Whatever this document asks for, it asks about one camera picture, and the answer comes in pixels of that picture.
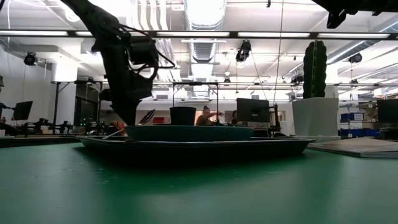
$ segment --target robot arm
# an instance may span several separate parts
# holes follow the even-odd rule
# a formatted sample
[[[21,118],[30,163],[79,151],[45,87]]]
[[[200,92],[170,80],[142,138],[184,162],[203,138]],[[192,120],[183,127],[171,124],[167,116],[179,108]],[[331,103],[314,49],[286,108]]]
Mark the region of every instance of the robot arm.
[[[140,31],[120,24],[116,17],[88,0],[61,1],[80,17],[96,39],[93,51],[101,52],[109,83],[109,90],[100,97],[112,101],[112,108],[127,125],[135,125],[137,106],[141,99],[152,95],[152,82],[159,69],[155,40],[144,33],[142,37],[132,37],[128,29]],[[133,69],[132,65],[143,66]],[[154,68],[150,78],[139,75],[144,68]]]

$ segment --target tall green cactus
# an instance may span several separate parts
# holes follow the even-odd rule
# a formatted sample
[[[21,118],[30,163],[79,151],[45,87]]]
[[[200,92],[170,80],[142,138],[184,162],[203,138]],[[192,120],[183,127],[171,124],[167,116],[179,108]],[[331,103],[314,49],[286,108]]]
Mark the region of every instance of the tall green cactus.
[[[305,50],[304,56],[304,99],[325,97],[326,47],[322,41],[314,41]]]

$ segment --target green table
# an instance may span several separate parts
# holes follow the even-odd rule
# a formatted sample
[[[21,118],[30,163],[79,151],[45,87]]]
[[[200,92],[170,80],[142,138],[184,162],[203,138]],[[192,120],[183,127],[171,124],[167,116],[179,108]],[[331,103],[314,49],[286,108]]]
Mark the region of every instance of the green table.
[[[111,166],[80,143],[0,149],[1,223],[398,223],[398,161],[302,156]]]

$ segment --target white planter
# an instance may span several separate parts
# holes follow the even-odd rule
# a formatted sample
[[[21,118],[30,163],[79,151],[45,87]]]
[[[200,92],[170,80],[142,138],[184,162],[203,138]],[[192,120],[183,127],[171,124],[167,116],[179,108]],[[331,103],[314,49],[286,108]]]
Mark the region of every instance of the white planter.
[[[305,138],[338,138],[338,98],[309,98],[293,102],[295,135]]]

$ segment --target teal bowl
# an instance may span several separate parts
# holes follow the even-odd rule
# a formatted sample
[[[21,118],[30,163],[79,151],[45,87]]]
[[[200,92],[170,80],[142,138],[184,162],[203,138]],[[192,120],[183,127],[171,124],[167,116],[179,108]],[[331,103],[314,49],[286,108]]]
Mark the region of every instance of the teal bowl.
[[[126,126],[124,130],[133,141],[248,141],[253,136],[252,128],[222,126]]]

